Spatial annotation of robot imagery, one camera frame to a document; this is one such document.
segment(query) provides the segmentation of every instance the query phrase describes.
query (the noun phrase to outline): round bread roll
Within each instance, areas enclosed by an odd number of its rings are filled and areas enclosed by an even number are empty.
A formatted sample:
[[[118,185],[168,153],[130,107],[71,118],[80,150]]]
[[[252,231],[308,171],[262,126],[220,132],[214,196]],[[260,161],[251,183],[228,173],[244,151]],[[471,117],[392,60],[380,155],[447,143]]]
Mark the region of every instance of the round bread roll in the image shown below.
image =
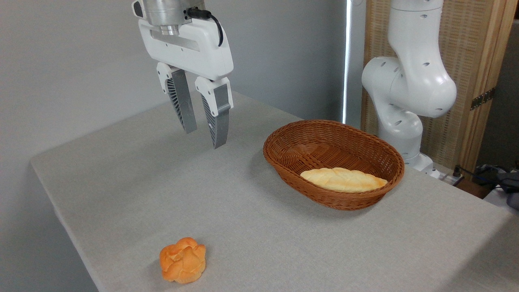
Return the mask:
[[[159,261],[164,280],[191,283],[198,280],[206,269],[206,246],[185,237],[163,248]]]
[[[322,188],[348,193],[371,191],[385,186],[388,182],[359,170],[341,167],[311,169],[301,173],[301,176]]]

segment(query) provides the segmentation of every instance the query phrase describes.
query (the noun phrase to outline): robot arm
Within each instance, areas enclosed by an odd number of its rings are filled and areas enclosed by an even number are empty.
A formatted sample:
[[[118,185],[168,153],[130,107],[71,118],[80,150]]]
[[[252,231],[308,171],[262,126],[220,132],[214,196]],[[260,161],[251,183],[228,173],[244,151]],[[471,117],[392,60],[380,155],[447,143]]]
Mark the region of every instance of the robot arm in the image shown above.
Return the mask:
[[[440,56],[438,34],[443,0],[392,0],[388,40],[398,58],[372,59],[362,84],[373,100],[379,137],[393,145],[406,164],[431,173],[420,154],[418,115],[439,117],[456,100],[456,85]]]
[[[210,12],[200,8],[204,8],[203,0],[133,2],[146,50],[159,61],[162,91],[169,95],[186,133],[197,125],[185,71],[199,75],[195,85],[202,94],[216,149],[227,140],[228,113],[234,106],[227,76],[234,64],[225,31]]]

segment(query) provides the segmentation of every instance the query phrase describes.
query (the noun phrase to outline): gray wall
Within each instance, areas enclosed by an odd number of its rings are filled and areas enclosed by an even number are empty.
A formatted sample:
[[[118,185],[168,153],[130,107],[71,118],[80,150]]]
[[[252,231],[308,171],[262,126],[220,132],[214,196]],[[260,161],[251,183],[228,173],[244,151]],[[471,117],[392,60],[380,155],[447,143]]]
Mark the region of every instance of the gray wall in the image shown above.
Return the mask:
[[[29,159],[168,101],[130,3],[0,0],[0,291],[95,291]],[[340,119],[343,1],[206,7],[226,29],[234,90]]]
[[[349,31],[345,34],[349,43],[349,49],[346,52],[348,66],[345,70],[346,87],[344,90],[346,92],[346,110],[342,122],[360,129],[366,2],[364,0],[351,0],[348,4],[347,18],[350,23]]]

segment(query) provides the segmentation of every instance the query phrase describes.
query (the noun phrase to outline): brown woven basket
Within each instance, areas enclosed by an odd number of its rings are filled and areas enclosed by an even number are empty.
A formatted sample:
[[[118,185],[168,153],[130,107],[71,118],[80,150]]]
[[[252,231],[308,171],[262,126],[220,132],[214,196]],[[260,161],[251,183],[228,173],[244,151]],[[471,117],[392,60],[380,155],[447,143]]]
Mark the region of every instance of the brown woven basket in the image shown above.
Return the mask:
[[[358,210],[382,199],[404,176],[402,156],[387,142],[339,122],[298,121],[274,131],[263,146],[265,159],[281,179],[301,194],[338,210]],[[319,187],[300,174],[314,168],[356,169],[388,183],[362,193]]]

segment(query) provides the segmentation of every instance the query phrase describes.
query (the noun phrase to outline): rattan screen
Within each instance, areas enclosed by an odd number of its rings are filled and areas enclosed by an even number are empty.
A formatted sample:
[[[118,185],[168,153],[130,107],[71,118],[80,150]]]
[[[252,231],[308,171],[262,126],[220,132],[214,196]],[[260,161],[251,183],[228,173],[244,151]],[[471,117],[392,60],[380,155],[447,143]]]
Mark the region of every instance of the rattan screen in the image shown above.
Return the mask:
[[[377,56],[395,56],[387,41],[390,2],[367,1],[365,63]],[[436,119],[421,117],[424,124],[421,151],[446,167],[453,167],[459,163],[470,104],[474,97],[485,92],[485,86],[481,89],[482,92],[478,92],[479,89],[475,91],[475,88],[479,87],[478,83],[482,81],[480,65],[482,59],[493,58],[493,54],[484,56],[483,52],[486,42],[496,41],[488,34],[490,23],[497,21],[492,12],[496,13],[496,4],[504,6],[505,2],[507,0],[444,2],[440,26],[440,52],[447,72],[457,85],[457,99],[452,109],[444,116]],[[363,95],[362,127],[371,134],[378,131],[375,109],[366,92]]]

